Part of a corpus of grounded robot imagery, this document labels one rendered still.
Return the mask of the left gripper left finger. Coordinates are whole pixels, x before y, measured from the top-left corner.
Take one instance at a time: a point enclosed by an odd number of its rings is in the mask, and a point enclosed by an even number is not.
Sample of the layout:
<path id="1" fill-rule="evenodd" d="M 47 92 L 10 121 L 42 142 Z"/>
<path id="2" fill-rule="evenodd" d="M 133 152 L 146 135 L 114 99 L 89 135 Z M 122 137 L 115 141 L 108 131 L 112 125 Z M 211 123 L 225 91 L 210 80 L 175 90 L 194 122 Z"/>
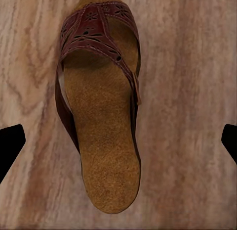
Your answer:
<path id="1" fill-rule="evenodd" d="M 21 124 L 0 130 L 0 183 L 26 143 Z"/>

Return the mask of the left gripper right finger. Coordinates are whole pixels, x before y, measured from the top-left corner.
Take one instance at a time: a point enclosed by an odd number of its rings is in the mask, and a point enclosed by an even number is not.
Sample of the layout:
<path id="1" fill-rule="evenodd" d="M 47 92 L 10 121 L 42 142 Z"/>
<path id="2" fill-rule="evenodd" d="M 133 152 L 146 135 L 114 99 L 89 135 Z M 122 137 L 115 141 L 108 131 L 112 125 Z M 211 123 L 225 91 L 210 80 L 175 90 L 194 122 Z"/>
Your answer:
<path id="1" fill-rule="evenodd" d="M 226 124 L 221 142 L 237 164 L 237 126 Z"/>

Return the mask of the sandal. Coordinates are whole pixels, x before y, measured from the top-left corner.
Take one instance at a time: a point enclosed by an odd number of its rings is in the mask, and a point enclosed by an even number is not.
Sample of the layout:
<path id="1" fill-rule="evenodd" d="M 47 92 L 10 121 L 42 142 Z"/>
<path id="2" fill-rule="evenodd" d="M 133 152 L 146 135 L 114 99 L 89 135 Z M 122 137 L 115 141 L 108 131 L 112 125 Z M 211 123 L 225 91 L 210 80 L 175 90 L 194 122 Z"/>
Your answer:
<path id="1" fill-rule="evenodd" d="M 68 108 L 60 88 L 64 74 Z M 119 214 L 136 199 L 141 179 L 135 129 L 141 68 L 134 17 L 121 0 L 79 0 L 62 27 L 55 78 L 59 117 L 80 154 L 92 204 Z"/>

